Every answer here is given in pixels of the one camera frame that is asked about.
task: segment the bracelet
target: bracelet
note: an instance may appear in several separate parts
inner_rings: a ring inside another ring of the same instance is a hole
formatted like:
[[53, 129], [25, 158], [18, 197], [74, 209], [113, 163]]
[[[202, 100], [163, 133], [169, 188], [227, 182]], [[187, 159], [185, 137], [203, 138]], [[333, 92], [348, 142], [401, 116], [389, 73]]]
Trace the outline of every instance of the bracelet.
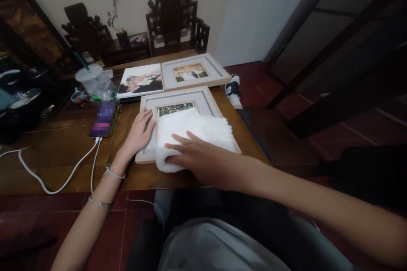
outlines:
[[[93, 201], [92, 196], [89, 196], [89, 197], [88, 197], [88, 201], [89, 201], [89, 202], [92, 202], [92, 201]], [[113, 204], [114, 204], [114, 201], [113, 201], [112, 203], [102, 203], [102, 202], [101, 202], [101, 203], [99, 203], [99, 206], [100, 206], [100, 207], [105, 207], [105, 208], [108, 208], [108, 209], [109, 209], [109, 208], [112, 207]]]
[[110, 168], [110, 166], [107, 166], [107, 165], [106, 165], [106, 171], [105, 171], [105, 173], [103, 174], [102, 179], [103, 179], [104, 176], [106, 176], [107, 173], [109, 173], [109, 174], [111, 174], [111, 175], [113, 175], [113, 176], [115, 176], [116, 178], [119, 178], [119, 179], [124, 179], [124, 178], [126, 178], [126, 174], [124, 174], [124, 176], [116, 175], [114, 172], [111, 172], [109, 168]]

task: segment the left hand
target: left hand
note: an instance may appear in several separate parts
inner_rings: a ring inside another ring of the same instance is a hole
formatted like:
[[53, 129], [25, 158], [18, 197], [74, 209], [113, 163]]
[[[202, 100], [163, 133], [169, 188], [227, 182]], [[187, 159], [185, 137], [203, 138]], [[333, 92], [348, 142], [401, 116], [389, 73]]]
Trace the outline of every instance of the left hand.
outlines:
[[129, 154], [132, 158], [136, 153], [142, 150], [148, 143], [151, 137], [156, 121], [151, 120], [146, 128], [147, 121], [152, 117], [152, 110], [147, 110], [145, 107], [137, 114], [130, 132], [122, 146], [122, 151]]

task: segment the wire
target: wire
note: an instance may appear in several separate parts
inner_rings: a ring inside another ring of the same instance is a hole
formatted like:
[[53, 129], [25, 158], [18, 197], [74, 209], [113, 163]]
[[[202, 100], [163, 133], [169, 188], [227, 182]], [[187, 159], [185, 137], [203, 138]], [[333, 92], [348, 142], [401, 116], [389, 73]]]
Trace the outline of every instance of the wire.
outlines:
[[100, 147], [100, 142], [102, 141], [103, 138], [99, 138], [99, 145], [98, 145], [98, 149], [96, 149], [96, 154], [95, 154], [95, 159], [93, 160], [93, 166], [92, 166], [92, 175], [90, 176], [90, 191], [93, 194], [93, 172], [95, 170], [95, 163], [96, 163], [96, 157], [98, 156], [98, 151], [99, 151], [99, 147]]
[[162, 236], [164, 236], [164, 217], [161, 214], [160, 209], [158, 208], [158, 206], [156, 206], [154, 203], [150, 202], [150, 201], [146, 201], [146, 200], [140, 200], [140, 199], [127, 199], [128, 201], [140, 201], [140, 202], [146, 202], [146, 203], [150, 203], [151, 205], [154, 205], [154, 207], [157, 209], [157, 211], [160, 213], [161, 216], [161, 220], [162, 220]]
[[67, 186], [67, 184], [68, 184], [69, 181], [71, 180], [71, 178], [72, 178], [73, 174], [75, 173], [75, 171], [76, 171], [77, 167], [79, 166], [79, 164], [80, 164], [80, 163], [84, 160], [84, 158], [86, 158], [86, 157], [88, 156], [88, 154], [90, 154], [90, 153], [92, 152], [92, 150], [96, 147], [96, 145], [97, 145], [97, 143], [98, 143], [98, 140], [99, 140], [99, 143], [100, 143], [100, 138], [96, 138], [95, 144], [93, 145], [93, 147], [91, 148], [91, 150], [88, 151], [88, 153], [87, 153], [86, 155], [84, 155], [84, 156], [82, 157], [82, 159], [79, 160], [79, 162], [76, 164], [76, 166], [75, 166], [74, 169], [72, 170], [72, 173], [71, 173], [71, 175], [69, 176], [68, 180], [65, 182], [65, 184], [64, 184], [59, 190], [54, 191], [54, 192], [51, 192], [51, 191], [49, 191], [49, 190], [47, 189], [47, 187], [45, 186], [45, 184], [43, 183], [43, 181], [41, 180], [41, 178], [38, 177], [35, 173], [33, 173], [33, 172], [28, 168], [27, 164], [25, 164], [24, 160], [22, 159], [21, 151], [27, 149], [28, 147], [5, 152], [5, 153], [3, 153], [2, 155], [0, 155], [0, 158], [1, 158], [2, 156], [4, 156], [4, 155], [8, 154], [8, 153], [11, 153], [11, 152], [18, 152], [18, 158], [19, 158], [21, 164], [22, 164], [22, 165], [24, 166], [24, 168], [26, 169], [26, 171], [28, 171], [28, 173], [29, 173], [31, 176], [33, 176], [34, 178], [36, 178], [36, 179], [39, 181], [39, 183], [41, 184], [42, 189], [44, 190], [45, 193], [47, 193], [47, 194], [49, 194], [49, 195], [54, 195], [54, 194], [59, 193], [60, 191], [62, 191], [62, 190], [64, 189], [64, 187]]
[[29, 148], [29, 146], [28, 146], [28, 147], [24, 147], [24, 148], [20, 148], [20, 149], [17, 149], [17, 150], [10, 150], [10, 151], [8, 151], [8, 152], [5, 152], [5, 153], [1, 154], [1, 155], [0, 155], [0, 158], [1, 158], [2, 156], [4, 156], [4, 155], [8, 154], [8, 153], [18, 152], [18, 151], [20, 151], [20, 150], [24, 150], [24, 149], [27, 149], [27, 148]]

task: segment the smartphone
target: smartphone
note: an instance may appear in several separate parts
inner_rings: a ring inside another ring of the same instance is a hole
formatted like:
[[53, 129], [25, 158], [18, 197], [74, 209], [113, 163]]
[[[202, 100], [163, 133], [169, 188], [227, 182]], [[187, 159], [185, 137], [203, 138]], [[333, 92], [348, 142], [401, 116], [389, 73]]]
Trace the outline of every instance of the smartphone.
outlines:
[[99, 102], [97, 107], [98, 113], [89, 131], [89, 137], [110, 137], [116, 127], [119, 104], [117, 102]]

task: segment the picture frame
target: picture frame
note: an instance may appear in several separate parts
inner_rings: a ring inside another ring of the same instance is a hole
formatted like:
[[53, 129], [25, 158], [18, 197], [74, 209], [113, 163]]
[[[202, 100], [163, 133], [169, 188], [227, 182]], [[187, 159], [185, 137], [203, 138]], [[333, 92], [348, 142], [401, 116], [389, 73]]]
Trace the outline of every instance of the picture frame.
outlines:
[[142, 95], [164, 91], [161, 64], [126, 68], [117, 92], [120, 102], [139, 100]]
[[[135, 161], [137, 164], [155, 163], [156, 161], [156, 137], [159, 128], [158, 115], [160, 108], [168, 109], [171, 106], [179, 105], [185, 105], [184, 108], [190, 108], [190, 104], [194, 104], [194, 107], [198, 109], [200, 114], [213, 115], [219, 118], [223, 117], [208, 86], [146, 95], [141, 98], [140, 110], [144, 107], [146, 107], [146, 110], [152, 109], [153, 116], [151, 119], [154, 119], [157, 123], [145, 148], [136, 154]], [[235, 152], [242, 153], [235, 139], [234, 145]]]
[[231, 82], [230, 74], [209, 54], [161, 63], [164, 90], [220, 86]]

